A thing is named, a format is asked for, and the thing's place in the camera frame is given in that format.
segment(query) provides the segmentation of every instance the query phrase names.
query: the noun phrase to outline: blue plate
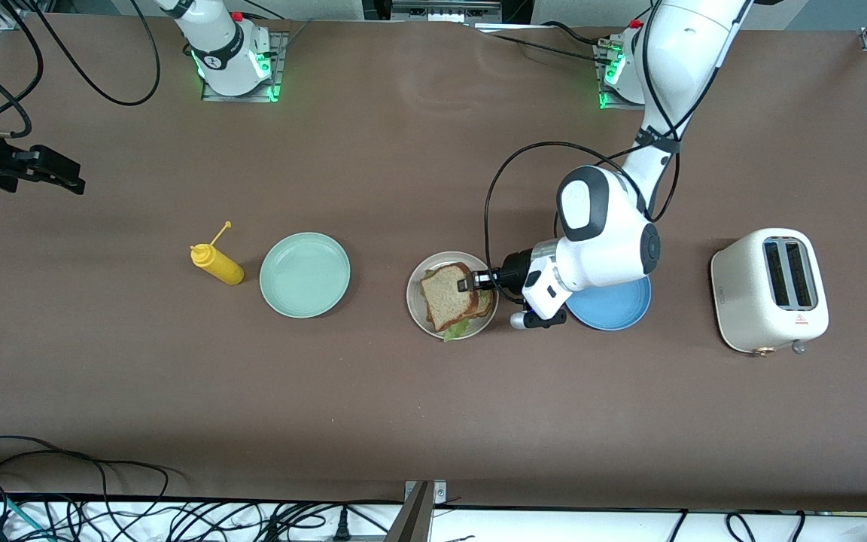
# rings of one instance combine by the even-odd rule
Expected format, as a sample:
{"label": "blue plate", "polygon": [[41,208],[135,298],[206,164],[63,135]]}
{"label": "blue plate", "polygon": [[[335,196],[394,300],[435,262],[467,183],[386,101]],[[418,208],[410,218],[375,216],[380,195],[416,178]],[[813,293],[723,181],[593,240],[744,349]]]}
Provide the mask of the blue plate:
{"label": "blue plate", "polygon": [[587,288],[568,297],[567,308],[585,325],[599,330],[622,330],[640,320],[651,305],[651,280],[605,288]]}

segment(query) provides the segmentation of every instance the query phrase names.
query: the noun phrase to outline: white plate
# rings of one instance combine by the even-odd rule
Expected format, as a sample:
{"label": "white plate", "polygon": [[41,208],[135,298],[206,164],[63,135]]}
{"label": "white plate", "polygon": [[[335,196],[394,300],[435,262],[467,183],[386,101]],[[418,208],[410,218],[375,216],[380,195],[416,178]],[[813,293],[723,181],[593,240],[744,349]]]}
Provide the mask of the white plate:
{"label": "white plate", "polygon": [[[406,308],[410,311],[410,317],[413,318],[413,321],[424,332],[440,339],[443,339],[443,334],[446,333],[446,330],[437,333],[434,330],[434,324],[427,322],[427,300],[420,293],[420,281],[423,280],[427,271],[434,271],[451,263],[466,264],[471,271],[484,271],[488,268],[488,264],[482,262],[476,256],[471,256],[471,254],[462,253],[462,251],[443,251],[440,254],[428,257],[427,260],[421,261],[420,265],[417,265],[417,268],[410,274],[410,280],[406,283]],[[487,316],[471,318],[470,323],[467,325],[467,332],[464,332],[464,335],[458,337],[458,339],[467,339],[469,336],[475,336],[491,323],[493,315],[497,312],[497,292],[492,291],[491,294],[493,294],[491,311],[488,312]]]}

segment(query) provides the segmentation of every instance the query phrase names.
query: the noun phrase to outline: tabletop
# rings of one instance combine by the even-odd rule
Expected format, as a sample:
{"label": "tabletop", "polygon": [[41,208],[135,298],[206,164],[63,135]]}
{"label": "tabletop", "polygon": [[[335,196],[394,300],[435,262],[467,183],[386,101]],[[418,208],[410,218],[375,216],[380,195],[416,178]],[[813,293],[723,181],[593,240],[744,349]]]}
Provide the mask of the tabletop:
{"label": "tabletop", "polygon": [[[148,88],[135,18],[51,20],[107,92]],[[738,35],[688,129],[636,326],[519,332],[503,305],[485,332],[441,343],[410,319],[407,277],[438,251],[484,256],[503,159],[544,140],[630,145],[641,113],[598,109],[591,62],[453,23],[311,22],[278,103],[205,103],[164,17],[158,92],[127,108],[30,24],[46,69],[17,144],[80,162],[87,189],[0,192],[0,433],[176,467],[173,495],[402,498],[403,480],[441,478],[465,504],[867,509],[855,35]],[[514,35],[589,53],[555,29]],[[20,89],[33,69],[22,35],[4,35],[0,81]],[[588,161],[541,148],[513,162],[491,203],[496,261],[551,237],[558,183]],[[221,250],[247,274],[233,288],[189,261],[227,220]],[[805,356],[744,357],[716,330],[708,261],[761,227],[817,251],[832,323]],[[335,238],[352,268],[340,304],[306,320],[272,311],[257,283],[298,231]],[[85,467],[20,471],[15,487],[96,490]]]}

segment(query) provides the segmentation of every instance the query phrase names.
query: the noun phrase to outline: cable connector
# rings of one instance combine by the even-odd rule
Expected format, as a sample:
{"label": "cable connector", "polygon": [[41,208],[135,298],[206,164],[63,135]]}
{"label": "cable connector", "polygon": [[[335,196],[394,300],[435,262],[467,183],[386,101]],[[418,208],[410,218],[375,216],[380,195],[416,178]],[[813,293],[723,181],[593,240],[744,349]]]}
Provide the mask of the cable connector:
{"label": "cable connector", "polygon": [[352,536],[350,528],[347,527],[347,507],[340,509],[340,521],[336,524],[336,534],[333,536],[333,542],[347,542]]}

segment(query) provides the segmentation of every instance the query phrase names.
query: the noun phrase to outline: white toaster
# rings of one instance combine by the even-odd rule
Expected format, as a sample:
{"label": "white toaster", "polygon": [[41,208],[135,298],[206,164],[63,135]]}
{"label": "white toaster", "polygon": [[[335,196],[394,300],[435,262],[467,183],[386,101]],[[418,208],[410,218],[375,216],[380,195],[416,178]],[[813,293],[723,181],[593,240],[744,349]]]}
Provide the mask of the white toaster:
{"label": "white toaster", "polygon": [[784,227],[753,231],[711,258],[718,328],[727,346],[762,356],[829,326],[829,305],[811,241]]}

